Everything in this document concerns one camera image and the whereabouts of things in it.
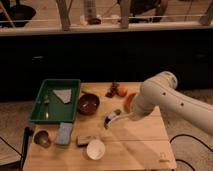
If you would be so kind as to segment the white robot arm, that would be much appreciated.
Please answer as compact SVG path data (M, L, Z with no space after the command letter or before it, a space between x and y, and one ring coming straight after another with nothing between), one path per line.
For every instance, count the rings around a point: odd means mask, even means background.
M177 85L176 76L168 71L146 79L131 102L131 112L142 118L156 106L163 107L213 136L213 105L176 91Z

